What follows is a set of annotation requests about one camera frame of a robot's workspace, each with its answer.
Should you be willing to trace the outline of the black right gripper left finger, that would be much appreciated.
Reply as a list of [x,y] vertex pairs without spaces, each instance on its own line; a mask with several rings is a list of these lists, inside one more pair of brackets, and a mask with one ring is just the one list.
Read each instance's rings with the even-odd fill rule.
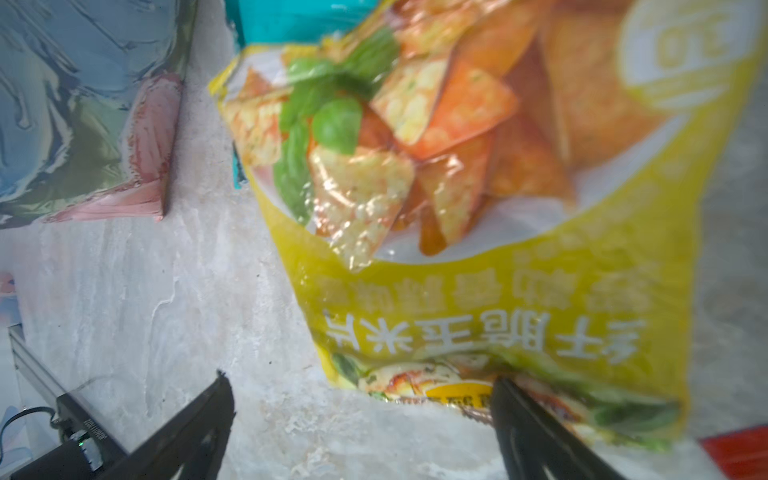
[[209,387],[100,477],[214,480],[223,463],[234,419],[232,386],[219,370]]

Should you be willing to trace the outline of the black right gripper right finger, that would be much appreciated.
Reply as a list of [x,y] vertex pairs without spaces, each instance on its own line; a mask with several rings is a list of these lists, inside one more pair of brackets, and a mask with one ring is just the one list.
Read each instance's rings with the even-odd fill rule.
[[490,411],[510,479],[625,479],[512,380],[494,382]]

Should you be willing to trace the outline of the red orange snack packet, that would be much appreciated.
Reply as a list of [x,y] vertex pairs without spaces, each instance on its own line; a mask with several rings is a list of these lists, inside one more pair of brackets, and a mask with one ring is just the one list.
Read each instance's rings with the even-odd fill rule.
[[768,480],[768,427],[749,427],[699,441],[730,480]]

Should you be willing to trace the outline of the yellow snack bag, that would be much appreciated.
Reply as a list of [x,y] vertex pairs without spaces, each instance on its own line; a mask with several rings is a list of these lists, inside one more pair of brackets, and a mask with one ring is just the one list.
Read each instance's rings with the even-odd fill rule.
[[590,442],[683,429],[700,208],[763,1],[377,1],[397,57],[299,220],[258,199],[328,381]]

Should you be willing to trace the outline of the floral paper gift bag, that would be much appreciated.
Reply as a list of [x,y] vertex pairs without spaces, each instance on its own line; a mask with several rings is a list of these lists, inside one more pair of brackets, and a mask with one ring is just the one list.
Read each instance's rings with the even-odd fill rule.
[[1,225],[161,218],[193,1],[1,5]]

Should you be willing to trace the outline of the teal Fox's bag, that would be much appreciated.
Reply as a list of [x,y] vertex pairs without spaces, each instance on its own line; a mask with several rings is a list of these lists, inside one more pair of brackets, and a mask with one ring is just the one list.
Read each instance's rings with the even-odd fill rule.
[[312,162],[341,166],[398,53],[377,1],[228,1],[239,54],[210,85],[239,163],[304,221]]

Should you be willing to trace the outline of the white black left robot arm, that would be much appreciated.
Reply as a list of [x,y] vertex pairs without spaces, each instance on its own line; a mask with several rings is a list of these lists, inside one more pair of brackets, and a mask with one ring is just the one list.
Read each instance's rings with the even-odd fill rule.
[[10,474],[10,480],[90,480],[94,471],[77,442],[68,441]]

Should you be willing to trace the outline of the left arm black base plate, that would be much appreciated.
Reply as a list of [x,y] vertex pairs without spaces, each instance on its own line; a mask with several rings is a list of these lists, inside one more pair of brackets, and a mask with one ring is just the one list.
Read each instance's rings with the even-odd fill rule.
[[92,471],[109,469],[128,455],[96,409],[80,394],[67,392],[58,396],[56,409],[61,438],[77,444]]

